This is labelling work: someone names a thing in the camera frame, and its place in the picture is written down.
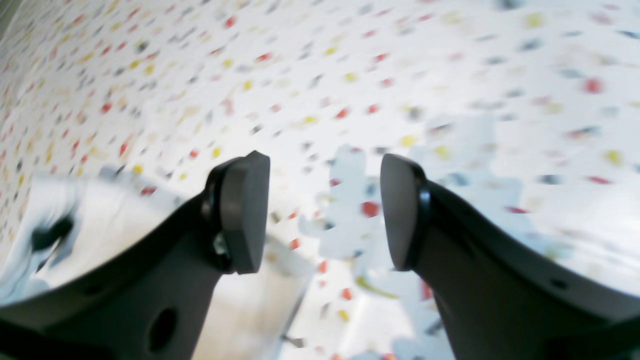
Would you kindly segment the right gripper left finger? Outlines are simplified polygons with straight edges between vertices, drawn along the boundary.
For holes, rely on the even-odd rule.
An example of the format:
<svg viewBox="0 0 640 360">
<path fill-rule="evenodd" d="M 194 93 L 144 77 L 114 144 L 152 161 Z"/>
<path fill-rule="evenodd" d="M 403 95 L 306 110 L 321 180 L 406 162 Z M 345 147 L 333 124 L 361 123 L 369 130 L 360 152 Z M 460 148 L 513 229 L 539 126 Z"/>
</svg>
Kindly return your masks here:
<svg viewBox="0 0 640 360">
<path fill-rule="evenodd" d="M 215 287 L 259 271 L 270 158 L 216 166 L 201 193 L 106 262 L 1 306 L 1 358 L 189 360 Z"/>
</svg>

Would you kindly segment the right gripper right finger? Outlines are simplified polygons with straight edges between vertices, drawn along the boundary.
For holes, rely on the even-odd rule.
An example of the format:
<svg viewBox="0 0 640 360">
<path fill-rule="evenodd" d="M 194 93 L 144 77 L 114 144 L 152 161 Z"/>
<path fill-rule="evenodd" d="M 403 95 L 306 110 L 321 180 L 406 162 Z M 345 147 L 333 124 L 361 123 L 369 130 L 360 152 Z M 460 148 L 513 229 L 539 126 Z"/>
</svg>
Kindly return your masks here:
<svg viewBox="0 0 640 360">
<path fill-rule="evenodd" d="M 637 360 L 639 298 L 551 262 L 386 153 L 381 202 L 398 271 L 429 287 L 457 360 Z"/>
</svg>

